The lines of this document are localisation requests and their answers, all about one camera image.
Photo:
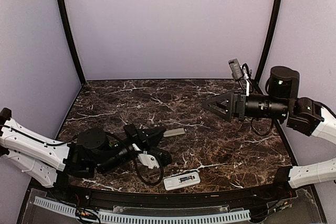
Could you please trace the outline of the white remote control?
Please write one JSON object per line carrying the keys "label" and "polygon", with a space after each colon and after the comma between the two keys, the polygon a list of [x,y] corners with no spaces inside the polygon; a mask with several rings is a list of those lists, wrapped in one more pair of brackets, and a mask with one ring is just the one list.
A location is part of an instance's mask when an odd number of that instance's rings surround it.
{"label": "white remote control", "polygon": [[198,172],[191,172],[163,179],[167,191],[197,185],[201,182]]}

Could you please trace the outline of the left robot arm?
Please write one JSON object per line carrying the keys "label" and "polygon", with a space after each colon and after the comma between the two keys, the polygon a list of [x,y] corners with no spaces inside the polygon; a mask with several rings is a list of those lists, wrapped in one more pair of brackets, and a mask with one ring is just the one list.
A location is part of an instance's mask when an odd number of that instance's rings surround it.
{"label": "left robot arm", "polygon": [[42,186],[52,188],[63,201],[74,197],[74,189],[62,179],[73,176],[93,178],[108,174],[132,161],[149,169],[158,168],[157,181],[140,176],[146,185],[155,186],[163,179],[163,168],[172,162],[168,151],[158,148],[165,128],[140,130],[134,124],[124,126],[125,139],[99,127],[58,141],[37,134],[16,122],[9,108],[1,110],[1,158],[13,163]]}

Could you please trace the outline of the grey battery cover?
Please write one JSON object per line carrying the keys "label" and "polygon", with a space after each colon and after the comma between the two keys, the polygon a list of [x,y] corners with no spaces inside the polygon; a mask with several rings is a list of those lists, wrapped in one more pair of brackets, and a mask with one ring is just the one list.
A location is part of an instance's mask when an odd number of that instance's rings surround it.
{"label": "grey battery cover", "polygon": [[185,130],[183,128],[178,128],[173,130],[166,130],[163,134],[163,137],[172,137],[183,134],[185,134]]}

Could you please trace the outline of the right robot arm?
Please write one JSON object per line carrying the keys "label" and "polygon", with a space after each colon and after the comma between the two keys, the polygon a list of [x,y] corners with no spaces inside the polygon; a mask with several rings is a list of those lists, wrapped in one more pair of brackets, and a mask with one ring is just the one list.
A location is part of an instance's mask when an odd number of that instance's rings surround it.
{"label": "right robot arm", "polygon": [[[267,94],[226,92],[215,95],[202,106],[226,122],[232,118],[243,121],[271,119],[306,136],[314,136],[335,143],[335,113],[321,102],[298,97],[300,74],[284,66],[270,70]],[[273,200],[280,199],[291,188],[335,180],[335,159],[306,166],[286,166],[277,170],[274,184],[268,188]]]}

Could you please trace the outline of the AA battery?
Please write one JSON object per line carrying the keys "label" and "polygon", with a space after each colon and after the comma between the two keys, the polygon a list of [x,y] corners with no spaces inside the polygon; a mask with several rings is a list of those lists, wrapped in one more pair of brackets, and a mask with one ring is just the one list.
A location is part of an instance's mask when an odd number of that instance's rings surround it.
{"label": "AA battery", "polygon": [[181,184],[191,183],[195,180],[194,176],[186,176],[179,178]]}

